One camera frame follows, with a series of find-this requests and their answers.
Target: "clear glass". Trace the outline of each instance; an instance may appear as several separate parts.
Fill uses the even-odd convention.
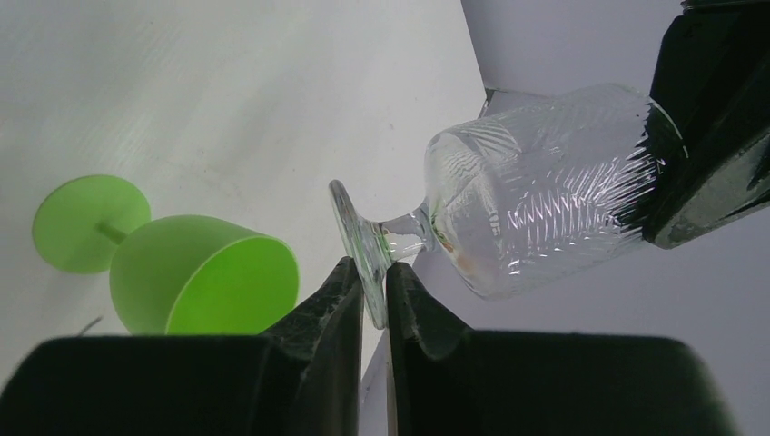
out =
[[[387,319],[386,270],[423,250],[443,251],[474,293],[499,299],[640,246],[640,206],[666,166],[652,151],[672,145],[681,137],[655,102],[602,84],[436,135],[426,199],[394,220],[361,218],[331,182],[375,326]]]

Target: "textured glass pattern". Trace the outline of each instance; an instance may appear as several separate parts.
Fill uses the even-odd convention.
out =
[[[508,297],[640,245],[641,207],[678,141],[649,97],[604,84],[438,134],[432,231],[469,287]]]

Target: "black object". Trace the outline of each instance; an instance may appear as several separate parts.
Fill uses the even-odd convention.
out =
[[[343,259],[259,336],[44,343],[0,397],[0,434],[358,434],[357,278]],[[679,342],[474,331],[404,263],[387,289],[391,434],[737,434]]]
[[[346,258],[258,336],[46,342],[0,397],[0,434],[357,434],[361,314]]]
[[[673,248],[770,204],[770,2],[689,0],[668,28],[650,92],[686,153],[666,172],[644,235]]]

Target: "white tabletop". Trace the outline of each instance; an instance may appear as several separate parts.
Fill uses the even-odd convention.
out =
[[[0,380],[97,316],[93,332],[124,332],[106,273],[61,273],[35,252],[35,209],[61,183],[114,174],[155,217],[209,214],[280,237],[306,298],[344,254],[328,181],[371,219],[411,211],[425,144],[484,98],[459,0],[0,9]],[[366,362],[378,335],[364,334]]]

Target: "green cup base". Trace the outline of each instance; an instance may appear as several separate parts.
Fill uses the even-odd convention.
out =
[[[57,270],[102,273],[125,235],[150,219],[150,204],[136,186],[111,175],[89,175],[45,198],[32,236],[37,252]]]

